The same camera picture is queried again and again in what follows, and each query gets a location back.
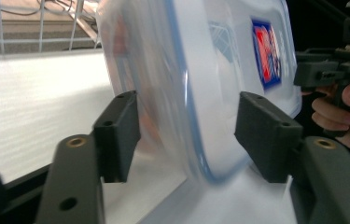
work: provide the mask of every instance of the label sticker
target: label sticker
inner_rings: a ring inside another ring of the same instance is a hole
[[[274,30],[268,22],[253,21],[253,41],[259,79],[264,90],[281,83],[280,55]]]

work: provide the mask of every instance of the brass insert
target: brass insert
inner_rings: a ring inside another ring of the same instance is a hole
[[[335,144],[332,141],[323,139],[323,138],[319,138],[315,140],[315,144],[317,144],[318,146],[325,148],[325,149],[335,149],[337,148],[335,146]]]
[[[81,147],[85,143],[87,143],[87,139],[82,137],[72,138],[69,141],[67,141],[66,145],[68,147]]]

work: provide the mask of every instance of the metal rod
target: metal rod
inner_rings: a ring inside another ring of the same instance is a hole
[[[4,49],[4,34],[3,34],[3,19],[1,15],[1,3],[0,3],[0,49],[1,53],[5,54],[5,49]]]
[[[99,37],[100,37],[100,35],[98,34],[97,36],[96,36],[96,38],[95,38],[95,46],[93,46],[93,48],[94,49],[96,49],[97,47],[98,47],[98,41],[99,41]]]
[[[46,0],[41,0],[40,4],[40,37],[39,37],[39,44],[38,44],[38,52],[41,52],[43,50],[43,31],[44,31],[44,5],[46,4]]]
[[[338,25],[343,26],[343,22],[347,18],[347,15],[336,8],[332,3],[325,0],[308,0],[314,7],[324,12]]]
[[[70,38],[50,38],[50,39],[7,39],[4,40],[3,42],[5,44],[34,44],[34,43],[39,43],[39,42],[43,42],[43,43],[58,43],[58,42],[68,42],[70,41]],[[76,42],[82,42],[82,41],[91,41],[90,38],[88,37],[82,37],[82,38],[75,38],[73,41]]]
[[[78,19],[78,15],[82,13],[83,6],[84,6],[84,0],[77,0],[76,14],[75,14],[75,20],[73,22],[72,35],[70,36],[71,40],[70,40],[69,50],[72,50],[73,48],[73,40],[76,33],[77,19]]]
[[[98,38],[96,32],[84,21],[84,20],[81,20],[81,19],[76,19],[76,11],[72,8],[72,7],[69,7],[67,5],[64,5],[60,2],[58,2],[58,5],[62,6],[63,8],[66,8],[67,7],[67,11],[68,13],[70,14],[70,17],[77,21],[77,24],[78,26],[84,30],[84,32],[92,39],[92,40],[96,40]],[[87,13],[87,12],[83,12],[83,10],[81,10],[80,12],[81,15],[92,15],[90,13]]]

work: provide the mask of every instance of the white table surface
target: white table surface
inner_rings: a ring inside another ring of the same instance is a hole
[[[0,174],[9,182],[51,162],[63,138],[90,133],[114,97],[100,50],[0,56]],[[107,223],[296,223],[288,185],[250,167],[207,187],[148,139],[128,183],[105,184]]]

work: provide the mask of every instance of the transparent plastic box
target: transparent plastic box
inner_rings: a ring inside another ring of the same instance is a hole
[[[138,93],[143,137],[208,183],[249,161],[234,136],[241,91],[301,109],[285,0],[104,0],[98,28],[115,94]]]

